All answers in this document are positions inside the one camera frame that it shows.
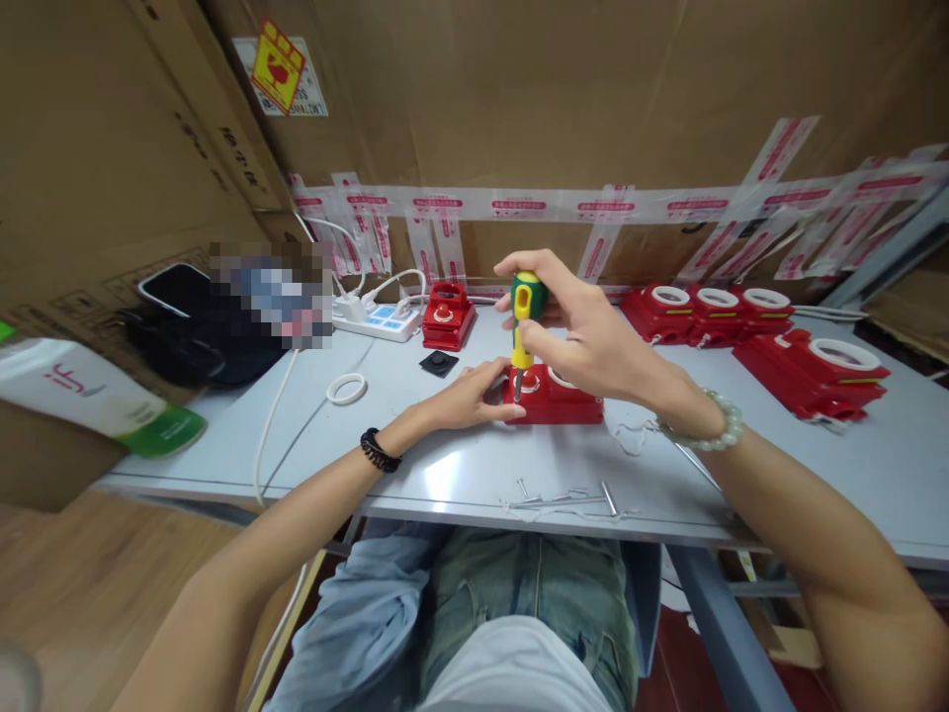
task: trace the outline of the hand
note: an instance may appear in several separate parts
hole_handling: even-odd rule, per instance
[[[532,270],[557,299],[543,324],[565,326],[566,341],[531,319],[518,324],[524,348],[578,388],[602,398],[631,401],[656,412],[674,429],[693,437],[725,430],[718,407],[680,367],[659,356],[610,305],[603,290],[581,282],[551,250],[514,252],[494,267],[499,276]],[[495,308],[507,312],[505,295]],[[513,317],[504,322],[512,328]]]
[[[524,417],[527,411],[523,405],[488,405],[484,402],[484,393],[510,367],[510,359],[498,357],[476,368],[466,368],[451,386],[416,405],[418,415],[429,423],[432,430],[459,430],[489,420]]]

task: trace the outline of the wrist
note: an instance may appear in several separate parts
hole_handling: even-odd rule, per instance
[[[670,385],[650,409],[675,432],[697,440],[719,437],[728,429],[722,409],[691,380]]]
[[[412,445],[436,428],[418,405],[410,405],[389,425],[379,431],[376,442],[392,457],[401,457]]]

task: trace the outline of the gray table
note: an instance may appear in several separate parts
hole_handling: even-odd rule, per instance
[[[796,322],[816,336],[858,341],[844,326]],[[736,401],[753,427],[847,496],[908,564],[949,569],[949,527],[944,524],[949,393],[868,347],[893,371],[884,384],[890,392],[869,406],[867,420],[841,436],[795,418],[728,349],[657,348],[699,384]],[[509,351],[510,335],[500,329],[499,314],[478,308],[461,362],[448,378]],[[443,388],[445,381],[418,366],[428,353],[420,334],[398,344],[346,332],[333,335],[330,349],[302,353],[264,451],[266,496],[284,495],[358,443],[368,426],[385,425]],[[167,461],[128,457],[100,487],[182,500],[252,502],[254,454],[286,367],[287,359],[241,394],[200,399],[193,408],[210,421],[201,441]],[[352,371],[367,377],[366,395],[347,406],[326,401],[328,384]],[[759,547],[721,494],[661,436],[650,433],[639,457],[623,452],[611,431],[619,423],[635,426],[648,417],[635,405],[607,401],[604,426],[492,423],[437,433],[374,488],[362,513],[692,546]],[[635,439],[626,431],[622,437]],[[505,506],[523,498],[519,477],[531,494],[545,499],[568,488],[595,491],[604,481],[628,514],[613,520],[598,516],[606,512],[602,506],[588,505],[580,514],[549,513],[525,521]]]

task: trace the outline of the red plastic part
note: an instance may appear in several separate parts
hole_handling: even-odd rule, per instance
[[[810,420],[821,414],[837,420],[863,420],[867,416],[863,407],[887,392],[879,382],[890,371],[883,366],[872,371],[837,366],[821,359],[810,344],[811,335],[795,329],[786,336],[754,336],[736,346],[733,354],[799,418]]]
[[[782,334],[793,326],[791,314],[794,313],[794,307],[790,305],[781,309],[761,307],[744,298],[744,288],[735,287],[730,291],[738,297],[743,309],[744,329],[738,336],[739,343],[758,334]]]
[[[510,378],[504,386],[504,402],[514,402],[514,379],[517,369],[511,367]],[[538,381],[535,391],[528,393]],[[524,372],[521,405],[527,415],[508,420],[513,425],[598,425],[603,422],[603,399],[595,398],[580,389],[561,386],[550,377],[547,364],[534,364]]]
[[[422,345],[442,351],[461,351],[476,318],[477,311],[464,287],[436,282],[422,318]]]
[[[699,298],[702,285],[692,285],[692,329],[689,331],[689,346],[723,348],[734,346],[744,331],[744,306],[741,300],[734,307],[710,305]]]
[[[657,343],[686,343],[692,330],[693,303],[681,306],[664,304],[652,296],[659,285],[632,290],[620,302],[620,311],[645,341],[658,336]]]

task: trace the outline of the legs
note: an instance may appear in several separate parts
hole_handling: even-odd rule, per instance
[[[421,698],[482,623],[538,618],[577,655],[615,709],[636,696],[633,622],[618,542],[459,528],[432,570]]]

